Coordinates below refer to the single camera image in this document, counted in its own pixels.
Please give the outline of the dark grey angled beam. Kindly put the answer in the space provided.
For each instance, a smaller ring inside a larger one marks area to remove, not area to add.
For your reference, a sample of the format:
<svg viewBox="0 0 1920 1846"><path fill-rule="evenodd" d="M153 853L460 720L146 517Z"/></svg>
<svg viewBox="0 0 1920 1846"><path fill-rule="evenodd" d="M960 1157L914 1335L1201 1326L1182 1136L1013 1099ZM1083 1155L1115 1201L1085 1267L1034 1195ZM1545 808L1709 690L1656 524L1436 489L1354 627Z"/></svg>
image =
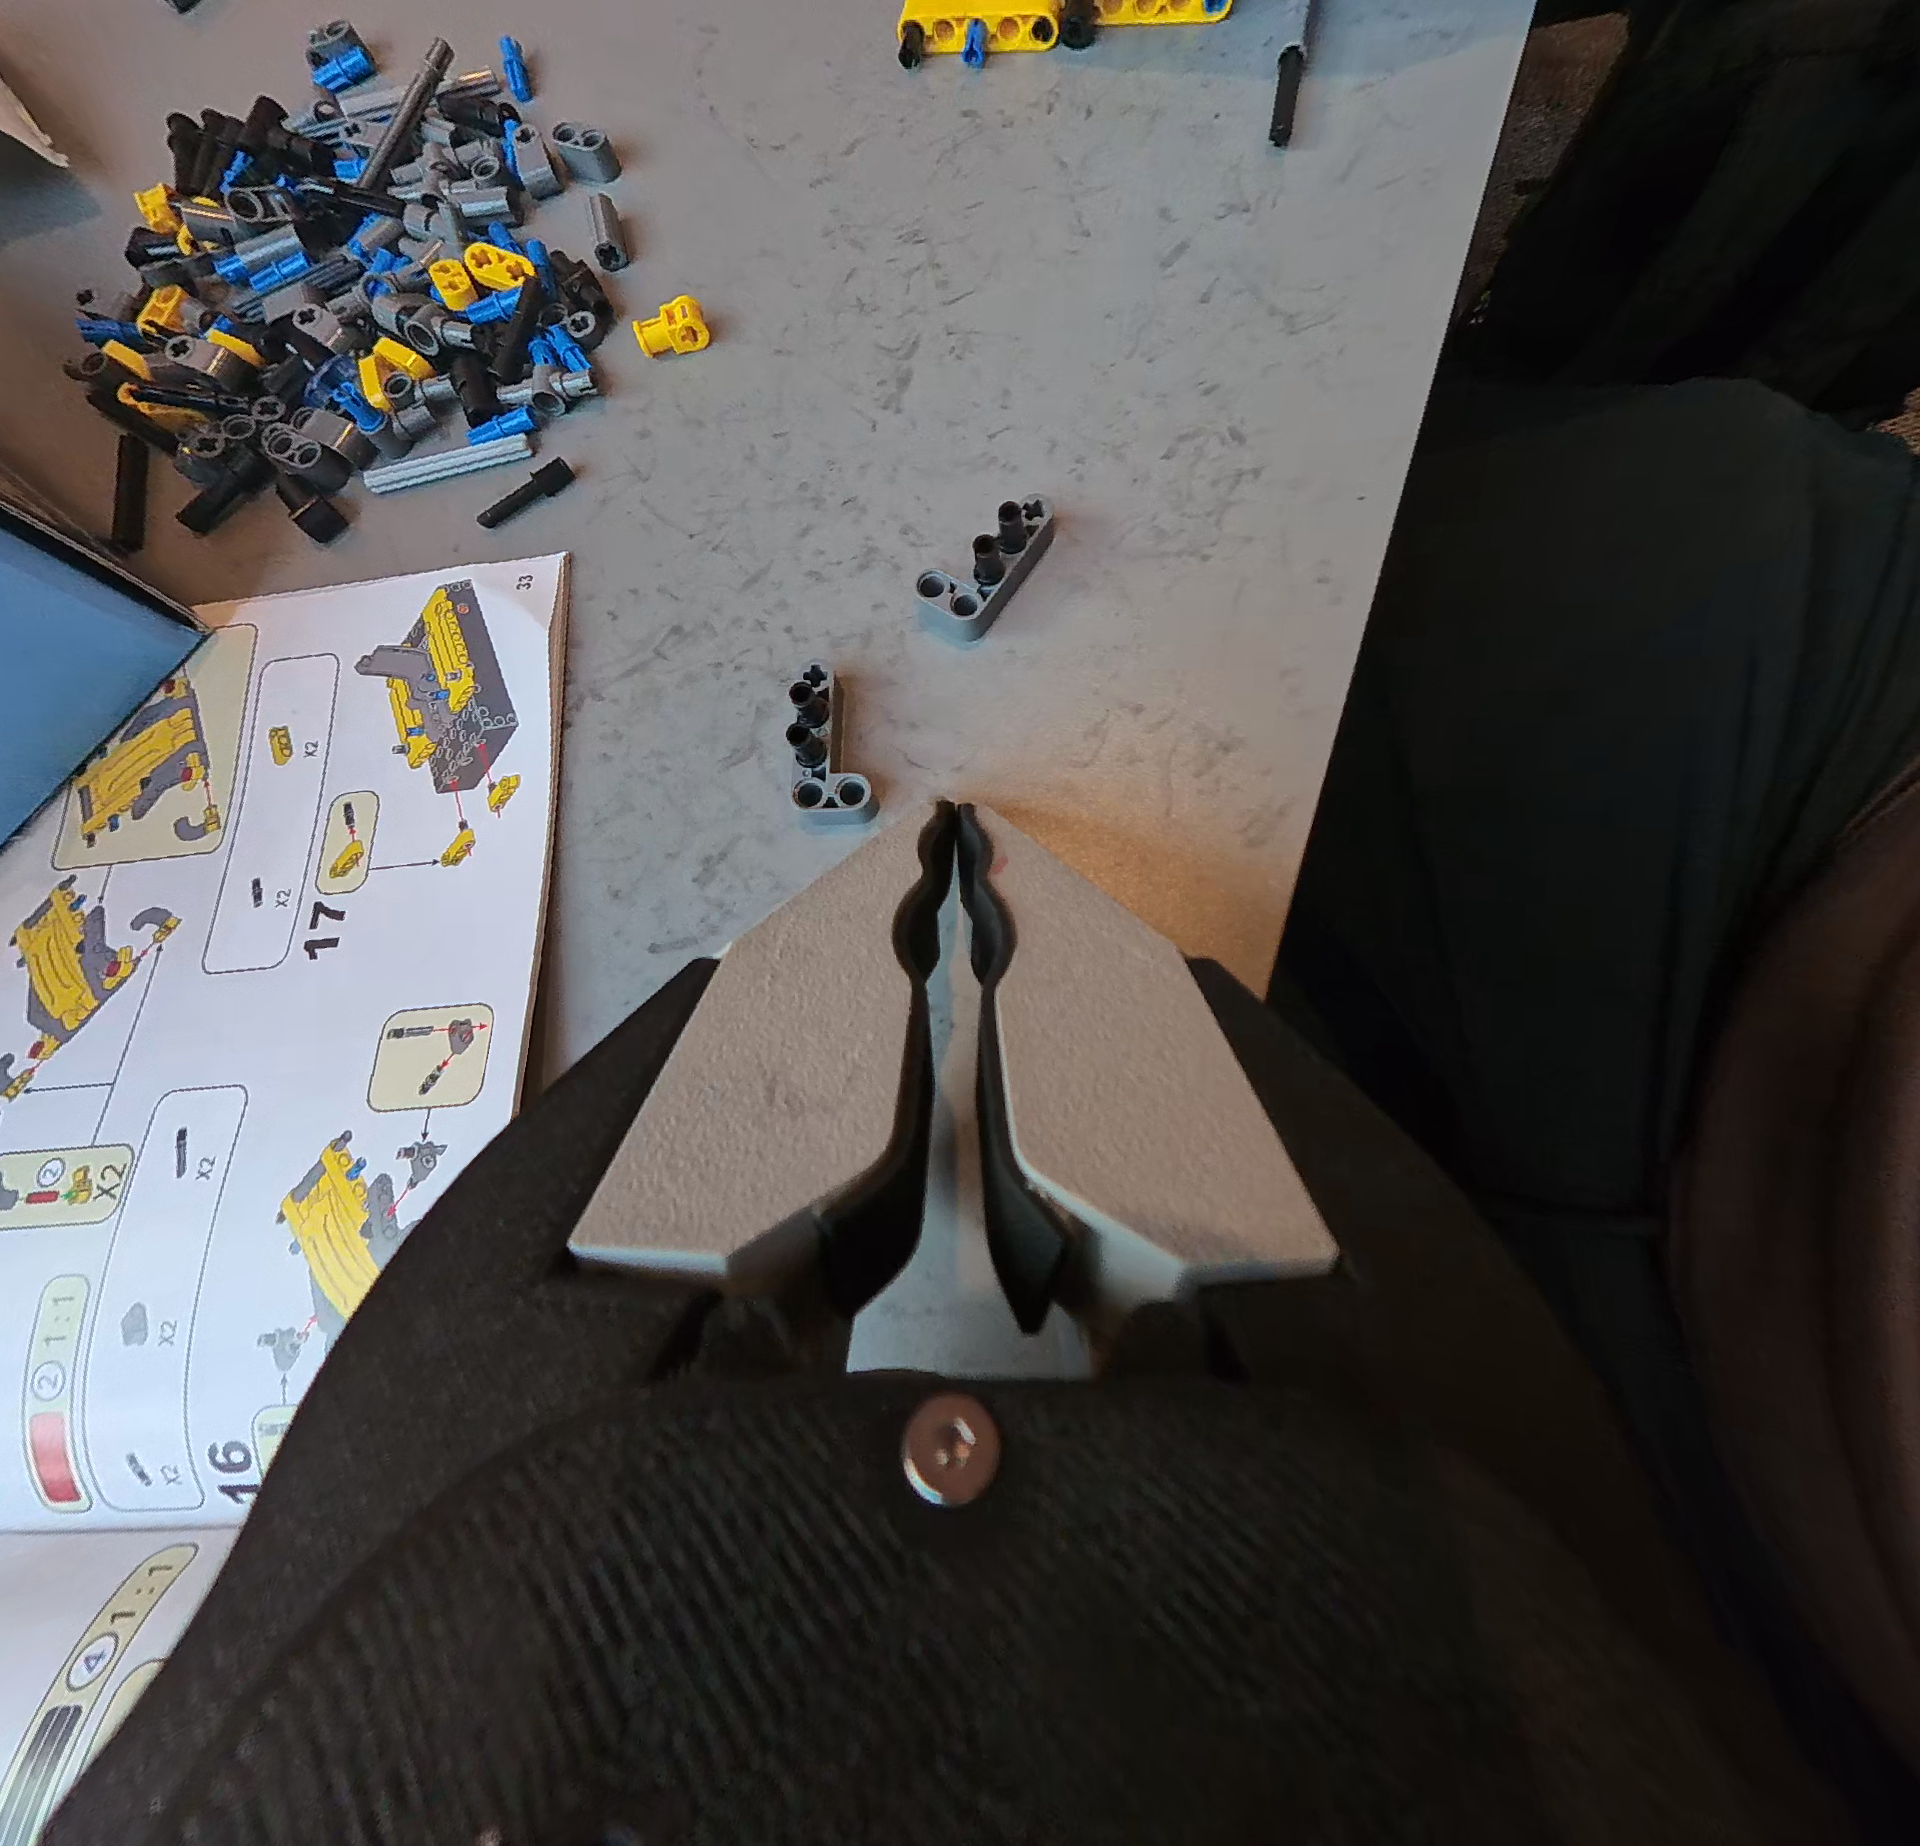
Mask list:
<svg viewBox="0 0 1920 1846"><path fill-rule="evenodd" d="M843 762L845 701L837 673L810 658L785 688L789 794L808 826L860 826L875 815L873 784Z"/></svg>

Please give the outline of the pile of mixed building pieces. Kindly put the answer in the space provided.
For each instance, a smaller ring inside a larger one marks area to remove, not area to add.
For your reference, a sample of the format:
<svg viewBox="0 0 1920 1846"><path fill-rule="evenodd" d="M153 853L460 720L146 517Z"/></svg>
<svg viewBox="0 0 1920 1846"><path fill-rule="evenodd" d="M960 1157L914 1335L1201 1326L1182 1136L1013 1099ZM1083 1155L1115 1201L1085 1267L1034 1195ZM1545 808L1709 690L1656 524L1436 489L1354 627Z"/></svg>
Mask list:
<svg viewBox="0 0 1920 1846"><path fill-rule="evenodd" d="M539 434L600 393L629 265L611 135L530 119L525 49L460 68L437 40L389 75L346 17L301 43L304 104L166 118L170 176L134 194L131 293L75 300L63 363L116 440L106 546L146 538L150 472L207 535L271 494L311 543L359 474Z"/></svg>

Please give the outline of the light grey angled beam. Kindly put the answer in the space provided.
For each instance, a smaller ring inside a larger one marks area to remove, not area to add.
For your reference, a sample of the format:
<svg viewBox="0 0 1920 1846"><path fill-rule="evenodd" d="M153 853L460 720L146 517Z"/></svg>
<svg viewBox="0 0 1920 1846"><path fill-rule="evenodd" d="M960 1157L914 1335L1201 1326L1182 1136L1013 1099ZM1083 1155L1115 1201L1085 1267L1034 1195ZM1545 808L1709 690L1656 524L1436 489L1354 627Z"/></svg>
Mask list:
<svg viewBox="0 0 1920 1846"><path fill-rule="evenodd" d="M920 620L954 641L980 638L1046 554L1054 532L1055 514L1047 496L1031 493L1004 499L993 524L972 535L963 560L925 566L914 575Z"/></svg>

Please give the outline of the light grey ribbed axle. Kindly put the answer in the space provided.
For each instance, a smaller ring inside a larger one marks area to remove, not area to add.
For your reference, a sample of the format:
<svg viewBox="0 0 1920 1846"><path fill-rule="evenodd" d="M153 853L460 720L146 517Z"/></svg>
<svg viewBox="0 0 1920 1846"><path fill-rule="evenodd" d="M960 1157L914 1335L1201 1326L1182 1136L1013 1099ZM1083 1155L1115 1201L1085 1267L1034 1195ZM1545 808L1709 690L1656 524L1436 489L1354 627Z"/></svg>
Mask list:
<svg viewBox="0 0 1920 1846"><path fill-rule="evenodd" d="M359 485L375 494L416 490L428 485L516 466L533 457L529 434L509 434L478 446L463 444L445 450L370 465L359 474Z"/></svg>

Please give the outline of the blue kit box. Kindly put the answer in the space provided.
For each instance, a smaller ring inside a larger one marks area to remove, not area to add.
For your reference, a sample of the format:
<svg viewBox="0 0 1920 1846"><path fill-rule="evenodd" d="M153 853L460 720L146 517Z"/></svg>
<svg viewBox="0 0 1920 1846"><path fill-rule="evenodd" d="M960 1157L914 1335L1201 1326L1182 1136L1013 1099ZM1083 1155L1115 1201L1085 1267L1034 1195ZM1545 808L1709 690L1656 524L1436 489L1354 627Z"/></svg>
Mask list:
<svg viewBox="0 0 1920 1846"><path fill-rule="evenodd" d="M2 509L2 837L203 641L188 611L47 522Z"/></svg>

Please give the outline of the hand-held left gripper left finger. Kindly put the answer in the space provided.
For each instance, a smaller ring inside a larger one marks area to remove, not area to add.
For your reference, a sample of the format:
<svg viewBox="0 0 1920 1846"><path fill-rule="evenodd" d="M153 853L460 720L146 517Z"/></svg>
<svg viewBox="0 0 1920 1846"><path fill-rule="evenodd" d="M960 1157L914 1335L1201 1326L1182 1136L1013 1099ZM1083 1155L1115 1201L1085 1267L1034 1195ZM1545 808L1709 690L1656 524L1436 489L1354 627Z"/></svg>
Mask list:
<svg viewBox="0 0 1920 1846"><path fill-rule="evenodd" d="M568 1247L848 1320L912 1255L956 805L875 833L718 957Z"/></svg>

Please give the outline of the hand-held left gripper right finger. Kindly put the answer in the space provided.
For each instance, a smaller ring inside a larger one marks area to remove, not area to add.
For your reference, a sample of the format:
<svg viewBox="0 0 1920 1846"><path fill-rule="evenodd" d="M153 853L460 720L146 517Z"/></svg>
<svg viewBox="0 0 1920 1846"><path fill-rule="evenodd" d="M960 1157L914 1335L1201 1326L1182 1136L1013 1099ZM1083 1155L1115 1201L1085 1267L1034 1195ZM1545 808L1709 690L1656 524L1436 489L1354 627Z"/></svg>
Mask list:
<svg viewBox="0 0 1920 1846"><path fill-rule="evenodd" d="M987 1245L1019 1330L1335 1268L1337 1241L1185 953L961 803Z"/></svg>

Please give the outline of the building instruction booklet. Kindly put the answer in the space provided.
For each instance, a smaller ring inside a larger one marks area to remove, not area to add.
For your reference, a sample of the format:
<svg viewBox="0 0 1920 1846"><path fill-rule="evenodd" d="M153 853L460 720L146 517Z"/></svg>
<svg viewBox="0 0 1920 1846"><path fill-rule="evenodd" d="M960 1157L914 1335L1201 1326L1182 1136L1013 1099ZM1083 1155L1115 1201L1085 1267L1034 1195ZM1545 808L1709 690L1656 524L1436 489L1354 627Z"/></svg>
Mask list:
<svg viewBox="0 0 1920 1846"><path fill-rule="evenodd" d="M206 604L4 848L2 1839L162 1668L404 1234L512 1119L565 550Z"/></svg>

